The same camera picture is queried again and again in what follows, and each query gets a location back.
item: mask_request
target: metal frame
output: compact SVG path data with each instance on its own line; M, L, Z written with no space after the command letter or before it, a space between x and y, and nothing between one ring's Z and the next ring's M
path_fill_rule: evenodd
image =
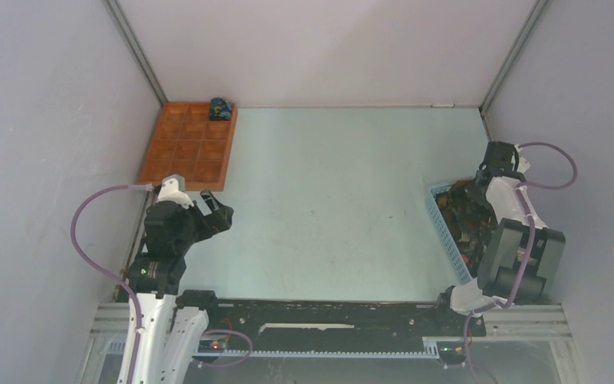
M76 384L98 384L105 358L122 354L126 348L129 326L127 303L103 303L98 307L90 331L84 363ZM584 376L580 356L568 328L561 305L514 306L508 310L490 310L482 321L486 328L484 337L474 342L547 342L556 364L561 384L582 384ZM316 353L253 353L262 358L438 358L437 343L462 342L462 338L424 337L423 354L316 354ZM245 351L230 350L227 356L242 356Z
M122 36L123 41L130 50L130 54L135 59L135 62L138 64L138 67L145 76L145 79L150 84L150 88L152 89L152 92L154 92L154 96L157 98L161 106L163 106L168 102L168 98L165 96L165 93L161 88L161 84L159 84L150 62L145 56L145 52L142 50L138 38L135 37L133 28L130 27L130 23L128 22L126 14L123 12L121 4L119 4L118 0L102 0L102 2L105 4L110 17L112 20L114 20L114 24L116 24L119 34Z
M484 96L484 101L479 106L479 110L481 111L481 115L485 116L488 113L488 109L490 109L493 100L495 100L500 88L504 80L507 78L509 74L509 70L512 69L514 62L519 58L521 52L524 49L524 45L528 41L533 28L537 25L537 23L542 18L545 10L547 9L547 5L551 0L537 0L536 4L531 9L531 13L528 14L524 25L521 27L519 34L516 36L514 40L514 44L512 44L512 48L509 50L507 57L505 58L500 70L498 70L498 74L493 80L493 83L488 88L488 92Z

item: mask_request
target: white panel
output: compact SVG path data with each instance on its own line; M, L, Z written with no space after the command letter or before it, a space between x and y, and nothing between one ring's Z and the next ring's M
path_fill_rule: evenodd
M476 109L241 109L228 232L187 255L181 289L227 298L434 300L457 277L427 188L474 175Z
M535 0L123 0L170 100L481 103Z
M490 111L493 136L566 149L580 176L563 191L530 188L566 235L554 282L591 382L614 383L614 1L551 2ZM562 183L570 167L526 149L529 180Z
M111 286L74 252L72 214L135 181L157 112L99 0L0 1L0 382L74 380ZM119 270L144 198L113 192L81 216L100 264Z

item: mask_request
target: cable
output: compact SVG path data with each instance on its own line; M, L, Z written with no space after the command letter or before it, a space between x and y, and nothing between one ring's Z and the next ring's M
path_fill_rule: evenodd
M507 309L512 306L512 304L514 303L514 298L516 297L516 294L519 292L519 287L521 286L521 281L524 278L524 272L526 270L526 266L528 265L528 261L530 260L531 253L533 251L533 243L535 242L535 239L536 239L536 222L533 219L532 209L528 205L528 201L526 201L523 191L527 186L535 186L536 188L541 188L544 190L563 190L565 188L570 187L578 179L578 166L576 162L573 160L573 158L571 157L571 155L568 154L565 150L562 150L560 147L555 146L554 144L550 144L548 142L527 142L525 144L519 145L519 148L526 148L529 146L546 146L548 148L552 148L553 150L559 152L571 164L571 168L573 170L573 176L571 177L569 181L567 181L565 184L562 184L560 186L549 186L547 184L541 184L539 182L520 182L514 187L516 197L519 199L519 202L524 207L524 213L526 215L526 218L528 219L528 243L526 244L526 250L524 252L524 257L521 259L521 265L519 266L519 270L516 273L516 279L514 280L514 284L512 285L512 290L509 293L509 298L507 299L507 302L505 304L502 304L500 302L494 302L494 303L488 304L487 306L483 306L476 310L472 310L467 315L467 318L464 321L464 341L463 341L464 354L467 360L467 366L469 367L469 370L472 372L472 376L474 377L474 381L476 382L476 384L479 384L480 382L479 382L479 378L476 376L476 370L475 370L476 367L472 364L472 356L469 353L469 344L468 344L469 320L471 320L475 315L482 314L487 310L491 310L495 308L496 306L499 306L503 309ZM492 374L490 374L490 372L488 372L487 370L483 368L481 368L481 370L486 372L489 376L491 376L492 379L495 380L495 378L492 376Z
M233 334L234 336L243 338L244 340L246 340L246 342L248 342L248 352L246 352L246 354L242 358L236 361L233 361L233 362L227 362L225 364L212 364L209 362L199 362L199 366L209 366L211 368L229 368L231 366L236 366L248 360L248 358L250 357L250 354L253 353L253 341L248 336L246 336L245 334L241 332L237 332L236 330L207 330L201 336L206 336L207 334Z
M222 321L227 323L227 326L229 327L229 330L234 330L234 326L232 325L232 321L229 320L229 318L223 318ZM229 342L229 340L232 338L232 334L228 334L227 335L227 339L225 340L225 342Z
M86 252L84 252L81 249L81 246L78 245L78 240L76 239L76 225L78 223L78 217L81 215L81 212L86 208L86 206L90 204L90 202L92 202L95 198L98 198L102 196L103 194L106 194L113 190L127 190L127 189L150 191L150 190L153 190L154 188L152 186L128 186L128 185L111 186L109 188L105 188L104 190L100 190L96 192L95 194L92 194L89 198L84 200L84 202L82 202L81 205L78 206L78 208L76 209L76 212L74 213L74 217L72 218L70 235L71 235L72 245L74 246L74 249L78 252L79 256L81 256L83 261L87 262L90 266L92 266L95 270L99 271L101 274L104 274L106 277L111 278L112 280L117 282L118 285L120 285L124 290L126 290L126 292L128 293L128 296L130 297L130 300L133 302L133 307L135 308L136 330L139 330L142 328L142 309L140 308L140 302L138 301L138 296L135 294L135 292L133 292L133 290L130 289L128 284L126 284L126 282L124 282L122 278L118 277L116 274L109 272L107 269L103 268L102 266L94 262L93 259L91 259L86 254ZM128 367L128 377L126 380L127 384L131 384L133 380L133 373L135 371L135 362L138 359L139 346L140 346L140 334L136 332L135 341L133 344L133 352L131 354L130 364Z

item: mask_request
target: small dark object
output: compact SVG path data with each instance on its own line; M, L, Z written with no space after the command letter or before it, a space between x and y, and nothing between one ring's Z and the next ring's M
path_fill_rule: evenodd
M214 98L210 101L208 119L211 122L228 122L232 119L234 104L224 98Z

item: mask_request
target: metal bar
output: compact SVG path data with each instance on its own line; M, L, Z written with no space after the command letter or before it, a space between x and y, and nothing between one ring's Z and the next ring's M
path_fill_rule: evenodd
M119 1L102 0L102 2L105 4L105 7L110 13L111 18L114 20L114 23L118 28L119 34L121 34L121 36L123 37L123 41L126 43L126 46L128 46L130 54L133 56L135 62L140 67L140 71L145 76L145 79L150 84L150 88L154 92L154 96L156 96L161 106L163 106L168 102L168 98L165 96L165 93L161 88L161 84L159 84L154 70L152 69L150 62L147 60L145 52L142 50L140 42L138 41L138 38L133 32L133 28L130 27L128 18L123 12Z
M79 375L80 381L78 382L81 384L98 384L107 357L106 347L108 343L109 340L106 338L89 338L82 372Z
M537 0L536 4L531 9L531 13L528 14L526 18L526 22L521 27L519 34L516 36L516 40L514 40L514 44L512 48L509 50L507 54L507 58L505 58L498 74L493 80L490 88L488 88L488 92L484 97L484 101L481 103L479 110L482 115L486 115L488 113L488 109L490 109L493 100L497 96L498 91L502 87L504 80L507 78L509 71L512 69L514 62L519 58L521 52L524 49L524 45L528 41L528 38L531 36L533 28L542 18L544 11L547 9L547 5L551 0Z
M475 342L567 342L571 329L559 305L514 306L507 310L490 310L483 315L485 337ZM461 342L462 337L425 337L423 341Z
M552 350L552 356L556 363L556 372L559 374L560 384L585 384L588 382L576 343L573 340L550 342L549 348Z

